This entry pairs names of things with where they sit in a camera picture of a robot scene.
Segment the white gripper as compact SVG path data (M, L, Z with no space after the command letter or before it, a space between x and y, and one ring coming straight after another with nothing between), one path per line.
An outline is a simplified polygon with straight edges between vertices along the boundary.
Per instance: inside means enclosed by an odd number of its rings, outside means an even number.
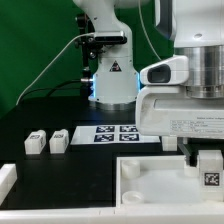
M138 94L135 121L146 136L176 136L186 164L197 166L189 138L224 139L224 99L194 99L181 86L146 86Z

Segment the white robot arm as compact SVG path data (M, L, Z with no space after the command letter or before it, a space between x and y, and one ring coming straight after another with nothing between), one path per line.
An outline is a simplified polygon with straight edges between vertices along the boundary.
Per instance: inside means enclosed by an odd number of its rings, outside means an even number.
M134 77L132 37L114 10L137 0L73 0L93 23L87 40L99 55L92 105L107 110L136 104L143 135L160 136L197 164L199 149L188 141L224 139L224 0L154 0L155 26L174 42L174 55Z

